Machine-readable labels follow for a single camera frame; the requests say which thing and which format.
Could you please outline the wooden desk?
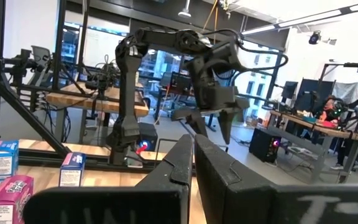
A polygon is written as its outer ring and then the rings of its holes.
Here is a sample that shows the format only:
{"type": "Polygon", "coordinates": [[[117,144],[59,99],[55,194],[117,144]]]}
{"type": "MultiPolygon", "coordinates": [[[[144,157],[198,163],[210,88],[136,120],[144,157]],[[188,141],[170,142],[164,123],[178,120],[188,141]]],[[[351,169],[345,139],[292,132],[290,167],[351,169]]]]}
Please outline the wooden desk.
{"type": "Polygon", "coordinates": [[[346,131],[340,131],[333,128],[327,128],[322,125],[310,123],[302,120],[299,117],[282,113],[279,111],[271,110],[270,118],[268,120],[267,129],[274,134],[277,134],[283,137],[286,140],[289,140],[291,143],[294,143],[297,146],[308,149],[309,151],[315,153],[317,158],[311,161],[313,166],[313,171],[311,175],[310,182],[316,183],[321,174],[337,174],[339,176],[339,183],[344,184],[347,182],[349,174],[353,168],[353,164],[356,161],[356,157],[358,155],[358,133],[351,133],[346,131]],[[325,134],[324,141],[322,145],[313,144],[311,141],[304,140],[298,137],[296,134],[291,134],[285,131],[284,128],[279,128],[280,121],[282,119],[287,119],[288,121],[293,121],[296,124],[300,124],[302,126],[306,126],[307,128],[311,128],[312,131],[317,131],[320,134],[325,134]],[[333,138],[343,138],[343,139],[351,139],[354,140],[351,146],[351,151],[345,163],[345,167],[343,170],[329,170],[325,165],[325,159],[328,155],[329,147],[333,138]]]}

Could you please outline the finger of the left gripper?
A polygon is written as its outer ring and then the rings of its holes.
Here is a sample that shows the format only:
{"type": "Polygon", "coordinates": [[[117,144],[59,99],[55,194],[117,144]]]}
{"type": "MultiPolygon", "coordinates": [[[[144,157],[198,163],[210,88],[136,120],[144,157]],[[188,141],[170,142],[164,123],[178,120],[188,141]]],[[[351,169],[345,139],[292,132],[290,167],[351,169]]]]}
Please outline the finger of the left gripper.
{"type": "Polygon", "coordinates": [[[232,122],[235,115],[242,113],[242,111],[248,107],[248,99],[236,98],[233,103],[225,103],[224,108],[219,112],[218,122],[226,144],[230,143],[232,122]]]}
{"type": "Polygon", "coordinates": [[[206,123],[203,118],[204,114],[211,114],[212,110],[205,110],[199,108],[180,108],[173,111],[171,115],[172,121],[185,120],[196,134],[208,136],[206,130],[206,123]]]}

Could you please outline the Raisin Bran cereal box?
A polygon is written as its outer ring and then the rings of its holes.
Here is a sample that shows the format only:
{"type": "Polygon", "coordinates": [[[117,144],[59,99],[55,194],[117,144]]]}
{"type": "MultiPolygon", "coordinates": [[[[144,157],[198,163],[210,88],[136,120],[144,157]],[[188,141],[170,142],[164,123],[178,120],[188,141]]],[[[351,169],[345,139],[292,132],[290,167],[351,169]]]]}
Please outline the Raisin Bran cereal box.
{"type": "Polygon", "coordinates": [[[0,224],[24,224],[23,209],[34,191],[34,178],[15,175],[0,184],[0,224]]]}

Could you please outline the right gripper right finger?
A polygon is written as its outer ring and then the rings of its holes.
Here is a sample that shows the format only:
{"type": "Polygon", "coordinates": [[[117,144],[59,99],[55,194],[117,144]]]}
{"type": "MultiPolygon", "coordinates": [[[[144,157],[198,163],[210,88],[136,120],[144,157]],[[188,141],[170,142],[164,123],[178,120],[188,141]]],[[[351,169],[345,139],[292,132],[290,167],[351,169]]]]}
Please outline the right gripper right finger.
{"type": "Polygon", "coordinates": [[[200,134],[195,168],[207,224],[358,224],[358,185],[277,185],[200,134]]]}

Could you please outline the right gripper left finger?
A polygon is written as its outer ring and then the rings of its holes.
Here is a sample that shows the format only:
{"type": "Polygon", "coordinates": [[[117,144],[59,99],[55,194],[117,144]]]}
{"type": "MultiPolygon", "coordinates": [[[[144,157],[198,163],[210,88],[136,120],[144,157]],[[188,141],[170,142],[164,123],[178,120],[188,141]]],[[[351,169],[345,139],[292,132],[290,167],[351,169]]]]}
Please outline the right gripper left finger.
{"type": "Polygon", "coordinates": [[[183,135],[133,187],[54,187],[33,195],[24,224],[188,224],[193,140],[183,135]]]}

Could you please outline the Rice Krispies cereal box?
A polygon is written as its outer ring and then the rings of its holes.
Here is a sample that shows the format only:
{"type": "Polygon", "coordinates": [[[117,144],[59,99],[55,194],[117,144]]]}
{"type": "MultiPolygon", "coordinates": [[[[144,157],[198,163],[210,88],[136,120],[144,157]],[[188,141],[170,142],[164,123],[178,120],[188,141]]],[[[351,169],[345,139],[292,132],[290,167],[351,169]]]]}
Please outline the Rice Krispies cereal box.
{"type": "Polygon", "coordinates": [[[17,174],[19,166],[19,141],[0,140],[0,183],[17,174]]]}

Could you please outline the linear ceiling light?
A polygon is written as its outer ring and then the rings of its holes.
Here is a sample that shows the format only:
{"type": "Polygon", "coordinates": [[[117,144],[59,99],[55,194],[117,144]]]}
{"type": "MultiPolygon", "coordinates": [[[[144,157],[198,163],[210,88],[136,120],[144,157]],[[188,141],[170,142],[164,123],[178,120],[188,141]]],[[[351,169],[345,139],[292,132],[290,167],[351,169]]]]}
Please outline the linear ceiling light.
{"type": "Polygon", "coordinates": [[[268,26],[262,26],[262,27],[257,27],[257,28],[250,29],[250,30],[245,30],[242,32],[242,35],[259,34],[259,33],[268,32],[271,30],[287,29],[287,28],[297,26],[297,25],[308,24],[310,22],[317,22],[317,21],[322,21],[325,19],[331,19],[331,18],[340,17],[340,16],[346,16],[348,14],[353,14],[353,13],[357,13],[357,12],[358,12],[358,4],[354,4],[351,6],[344,6],[339,9],[333,9],[333,10],[326,11],[326,12],[320,12],[320,13],[313,14],[310,16],[300,17],[297,19],[289,20],[289,21],[278,22],[276,24],[271,24],[268,26]]]}

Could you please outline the black ceiling spot fixture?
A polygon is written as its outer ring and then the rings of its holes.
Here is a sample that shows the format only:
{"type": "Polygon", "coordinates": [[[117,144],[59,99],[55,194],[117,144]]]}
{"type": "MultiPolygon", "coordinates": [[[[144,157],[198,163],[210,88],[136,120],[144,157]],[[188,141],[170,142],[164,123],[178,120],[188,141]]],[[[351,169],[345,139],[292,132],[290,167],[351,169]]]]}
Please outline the black ceiling spot fixture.
{"type": "Polygon", "coordinates": [[[321,40],[321,31],[316,30],[310,36],[308,43],[311,45],[316,45],[320,42],[320,40],[321,40]]]}

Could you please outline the black monitor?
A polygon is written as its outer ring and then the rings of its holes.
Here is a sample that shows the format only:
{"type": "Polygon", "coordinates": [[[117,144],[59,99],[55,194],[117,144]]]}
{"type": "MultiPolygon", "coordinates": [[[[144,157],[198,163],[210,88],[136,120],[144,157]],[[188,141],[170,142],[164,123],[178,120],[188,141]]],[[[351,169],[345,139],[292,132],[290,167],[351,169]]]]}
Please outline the black monitor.
{"type": "Polygon", "coordinates": [[[286,81],[283,86],[282,97],[286,99],[292,99],[297,86],[298,82],[286,81]]]}
{"type": "Polygon", "coordinates": [[[299,111],[316,111],[333,92],[335,82],[303,79],[295,101],[299,111]]]}

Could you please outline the Frosted Flakes cereal box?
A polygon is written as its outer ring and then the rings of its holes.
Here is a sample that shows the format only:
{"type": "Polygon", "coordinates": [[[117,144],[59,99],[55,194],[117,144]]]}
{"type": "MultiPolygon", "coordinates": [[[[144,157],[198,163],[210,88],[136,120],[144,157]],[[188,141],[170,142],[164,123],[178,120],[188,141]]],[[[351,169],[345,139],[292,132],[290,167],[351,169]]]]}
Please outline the Frosted Flakes cereal box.
{"type": "Polygon", "coordinates": [[[80,187],[85,171],[86,154],[68,153],[60,166],[59,187],[80,187]]]}

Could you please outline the black computer tower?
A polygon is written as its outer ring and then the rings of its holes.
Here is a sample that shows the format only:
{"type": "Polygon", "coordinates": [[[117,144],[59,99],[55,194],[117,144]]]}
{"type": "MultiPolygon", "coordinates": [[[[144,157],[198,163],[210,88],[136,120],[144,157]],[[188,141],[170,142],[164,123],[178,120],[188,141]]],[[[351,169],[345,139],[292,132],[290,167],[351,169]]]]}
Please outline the black computer tower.
{"type": "Polygon", "coordinates": [[[144,147],[146,151],[155,151],[158,134],[153,124],[139,123],[140,137],[137,141],[139,148],[144,147]]]}
{"type": "Polygon", "coordinates": [[[273,164],[277,159],[281,139],[267,129],[256,128],[249,144],[249,152],[262,162],[273,164]]]}

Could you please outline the wooden workbench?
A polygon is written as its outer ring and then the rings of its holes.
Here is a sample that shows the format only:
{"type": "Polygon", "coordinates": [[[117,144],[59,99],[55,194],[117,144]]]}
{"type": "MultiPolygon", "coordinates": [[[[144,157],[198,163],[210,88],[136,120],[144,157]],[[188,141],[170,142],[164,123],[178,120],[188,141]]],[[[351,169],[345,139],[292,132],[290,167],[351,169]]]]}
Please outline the wooden workbench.
{"type": "MultiPolygon", "coordinates": [[[[75,84],[70,84],[61,89],[61,93],[48,93],[46,100],[51,105],[55,105],[57,108],[78,108],[82,110],[81,118],[77,122],[79,125],[79,137],[78,143],[83,144],[83,137],[85,135],[86,115],[88,110],[93,108],[93,99],[88,98],[86,95],[82,95],[75,84]]],[[[147,116],[149,114],[149,106],[143,100],[142,93],[135,91],[135,114],[138,118],[147,116]]],[[[103,113],[116,113],[119,112],[119,103],[115,101],[96,101],[95,110],[103,113]]]]}

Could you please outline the grey cloth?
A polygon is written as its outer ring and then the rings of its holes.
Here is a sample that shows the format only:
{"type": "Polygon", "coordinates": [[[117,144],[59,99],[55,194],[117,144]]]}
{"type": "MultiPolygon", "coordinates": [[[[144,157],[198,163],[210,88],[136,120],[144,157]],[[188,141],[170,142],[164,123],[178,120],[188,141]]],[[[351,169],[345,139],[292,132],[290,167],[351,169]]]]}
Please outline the grey cloth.
{"type": "Polygon", "coordinates": [[[332,94],[342,99],[345,103],[352,103],[358,100],[358,82],[356,83],[335,83],[332,94]]]}

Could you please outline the white pendant lamp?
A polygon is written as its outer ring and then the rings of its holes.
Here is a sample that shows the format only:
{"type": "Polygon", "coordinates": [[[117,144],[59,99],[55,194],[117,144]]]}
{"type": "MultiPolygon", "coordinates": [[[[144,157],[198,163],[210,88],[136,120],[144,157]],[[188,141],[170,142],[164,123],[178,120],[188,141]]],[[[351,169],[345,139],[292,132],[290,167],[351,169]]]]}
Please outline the white pendant lamp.
{"type": "Polygon", "coordinates": [[[191,14],[190,14],[189,7],[190,7],[190,0],[186,0],[185,7],[178,13],[178,16],[184,18],[190,18],[191,14]]]}

